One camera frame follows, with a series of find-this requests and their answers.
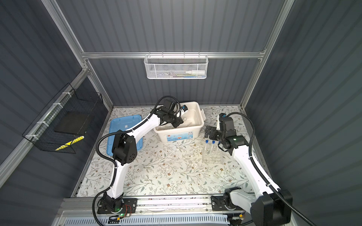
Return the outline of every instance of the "blue plastic lid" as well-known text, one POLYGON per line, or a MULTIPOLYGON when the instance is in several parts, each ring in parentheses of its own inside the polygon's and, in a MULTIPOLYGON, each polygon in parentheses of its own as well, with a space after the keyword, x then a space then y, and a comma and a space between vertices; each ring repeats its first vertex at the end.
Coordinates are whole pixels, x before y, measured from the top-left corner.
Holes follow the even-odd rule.
MULTIPOLYGON (((117 132, 118 130, 128 130, 135 126, 137 123, 142 121, 142 117, 140 115, 131 115, 113 119, 109 125, 109 133, 117 132)), ((114 136, 108 137, 107 143, 107 155, 112 156, 112 146, 113 146, 114 136)), ((137 151, 141 150, 143 146, 143 138, 141 138, 137 144, 137 151)))

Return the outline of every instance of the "storage box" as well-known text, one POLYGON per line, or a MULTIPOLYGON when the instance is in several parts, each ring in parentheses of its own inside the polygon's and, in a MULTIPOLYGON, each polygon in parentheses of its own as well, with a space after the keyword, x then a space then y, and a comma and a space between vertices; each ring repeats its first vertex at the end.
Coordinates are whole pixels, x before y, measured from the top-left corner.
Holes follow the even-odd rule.
POLYGON ((197 102, 181 103, 181 106, 186 105, 188 110, 182 116, 184 123, 174 128, 171 123, 159 125, 153 130, 158 134, 162 142, 192 139, 199 136, 200 129, 205 123, 205 113, 200 110, 197 102))
MULTIPOLYGON (((140 115, 131 115, 113 119, 109 125, 109 133, 117 132, 118 130, 128 130, 133 126, 137 125, 142 121, 142 117, 140 115)), ((107 155, 112 156, 112 146, 113 146, 114 136, 108 137, 107 143, 107 155)), ((137 142, 137 151, 141 150, 143 146, 143 137, 137 142)))

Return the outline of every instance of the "bin handle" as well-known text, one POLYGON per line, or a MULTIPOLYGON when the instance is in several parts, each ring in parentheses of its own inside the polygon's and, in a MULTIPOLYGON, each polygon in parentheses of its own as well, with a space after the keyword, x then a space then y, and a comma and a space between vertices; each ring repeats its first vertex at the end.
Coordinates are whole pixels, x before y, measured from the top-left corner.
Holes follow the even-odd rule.
POLYGON ((202 116, 203 120, 205 121, 205 120, 206 120, 206 116, 205 116, 205 112, 203 111, 203 109, 201 109, 201 116, 202 116))

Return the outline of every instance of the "white mesh basket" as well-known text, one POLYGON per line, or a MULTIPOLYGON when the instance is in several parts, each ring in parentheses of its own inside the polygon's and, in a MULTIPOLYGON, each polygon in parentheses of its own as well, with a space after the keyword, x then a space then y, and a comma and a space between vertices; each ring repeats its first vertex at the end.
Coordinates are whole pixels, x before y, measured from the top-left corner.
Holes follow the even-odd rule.
POLYGON ((207 57, 152 58, 145 56, 147 78, 150 79, 204 79, 207 75, 207 57))

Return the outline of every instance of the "yellow object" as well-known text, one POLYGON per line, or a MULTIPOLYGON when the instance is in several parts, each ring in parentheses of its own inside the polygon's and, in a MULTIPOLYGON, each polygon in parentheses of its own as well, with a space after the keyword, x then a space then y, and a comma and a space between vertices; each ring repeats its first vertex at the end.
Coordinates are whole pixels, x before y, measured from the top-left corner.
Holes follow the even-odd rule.
POLYGON ((63 149, 63 148, 66 148, 66 147, 68 147, 69 145, 74 144, 75 142, 78 142, 78 141, 83 140, 83 139, 84 139, 84 136, 80 136, 80 137, 78 137, 78 138, 75 138, 74 140, 69 141, 68 143, 66 143, 66 144, 60 146, 59 148, 57 148, 56 151, 58 151, 58 150, 60 150, 60 149, 63 149))

